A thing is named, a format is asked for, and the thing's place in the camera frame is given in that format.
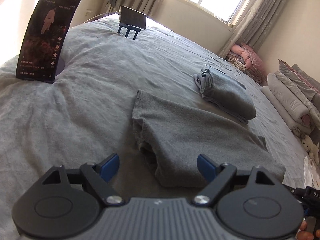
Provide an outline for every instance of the window sill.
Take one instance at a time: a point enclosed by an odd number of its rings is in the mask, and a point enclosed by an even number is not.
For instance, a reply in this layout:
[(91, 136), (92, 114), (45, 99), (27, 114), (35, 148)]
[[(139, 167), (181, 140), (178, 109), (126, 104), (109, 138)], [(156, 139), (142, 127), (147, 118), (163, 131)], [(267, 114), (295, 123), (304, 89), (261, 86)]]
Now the window sill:
[(196, 4), (196, 3), (194, 3), (194, 2), (192, 2), (192, 1), (190, 1), (190, 0), (177, 0), (177, 1), (182, 2), (182, 3), (184, 3), (184, 4), (188, 5), (188, 6), (192, 6), (192, 7), (195, 8), (196, 10), (202, 12), (203, 14), (205, 14), (205, 15), (213, 18), (213, 19), (215, 19), (217, 22), (219, 22), (222, 26), (224, 26), (224, 27), (225, 27), (226, 29), (228, 29), (230, 32), (233, 31), (233, 29), (232, 29), (233, 25), (231, 25), (231, 24), (230, 24), (230, 25), (226, 24), (225, 22), (223, 22), (223, 21), (221, 21), (220, 19), (218, 19), (212, 12), (210, 12), (210, 11), (208, 11), (207, 9), (199, 6), (198, 4)]

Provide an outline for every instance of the gray bed sheet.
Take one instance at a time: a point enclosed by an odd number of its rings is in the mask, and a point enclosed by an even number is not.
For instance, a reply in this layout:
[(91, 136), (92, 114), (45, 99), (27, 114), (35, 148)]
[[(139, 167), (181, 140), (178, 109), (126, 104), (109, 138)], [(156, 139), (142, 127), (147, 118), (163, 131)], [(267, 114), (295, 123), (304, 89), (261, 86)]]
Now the gray bed sheet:
[[(134, 33), (129, 38), (116, 33), (115, 16), (71, 28), (61, 54), (66, 68), (54, 84), (16, 79), (17, 57), (0, 68), (1, 240), (18, 236), (12, 205), (53, 165), (77, 168), (116, 152), (120, 169), (112, 185), (125, 198), (190, 197), (198, 191), (163, 188), (148, 170), (132, 130), (138, 89), (219, 114), (264, 136), (269, 153), (286, 167), (284, 183), (303, 187), (307, 153), (260, 86), (201, 46), (152, 20), (147, 24), (135, 41)], [(205, 64), (245, 84), (257, 112), (248, 126), (202, 99), (193, 74)]]

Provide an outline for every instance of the human hand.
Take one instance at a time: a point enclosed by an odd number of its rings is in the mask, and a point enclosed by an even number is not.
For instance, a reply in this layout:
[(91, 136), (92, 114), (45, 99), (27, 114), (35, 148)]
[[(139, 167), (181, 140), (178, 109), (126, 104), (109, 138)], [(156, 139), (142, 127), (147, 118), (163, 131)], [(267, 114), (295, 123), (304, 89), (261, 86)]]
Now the human hand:
[[(300, 232), (297, 234), (297, 240), (313, 240), (313, 234), (306, 232), (307, 222), (303, 221), (300, 226)], [(316, 231), (316, 237), (320, 237), (320, 229)]]

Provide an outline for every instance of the finger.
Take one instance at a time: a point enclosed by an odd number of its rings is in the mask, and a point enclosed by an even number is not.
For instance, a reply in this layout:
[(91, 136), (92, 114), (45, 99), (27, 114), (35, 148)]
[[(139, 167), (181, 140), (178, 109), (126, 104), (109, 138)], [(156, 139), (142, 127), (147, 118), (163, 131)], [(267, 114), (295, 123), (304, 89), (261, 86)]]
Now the finger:
[(306, 230), (306, 229), (307, 229), (307, 222), (303, 221), (303, 222), (301, 223), (301, 226), (300, 226), (299, 229), (300, 229), (300, 230)]
[(300, 231), (297, 234), (297, 240), (313, 240), (313, 238), (313, 234), (306, 231)]

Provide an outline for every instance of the triangular cutout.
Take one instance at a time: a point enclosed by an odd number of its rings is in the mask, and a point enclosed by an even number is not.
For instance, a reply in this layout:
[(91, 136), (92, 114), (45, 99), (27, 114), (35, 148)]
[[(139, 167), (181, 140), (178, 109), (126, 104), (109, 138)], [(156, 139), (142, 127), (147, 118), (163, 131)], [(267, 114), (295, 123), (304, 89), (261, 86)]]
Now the triangular cutout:
[(61, 182), (59, 171), (52, 172), (42, 183), (43, 185), (47, 184), (59, 184)]
[(262, 171), (257, 172), (256, 183), (264, 185), (274, 185), (272, 180), (269, 179), (269, 177)]

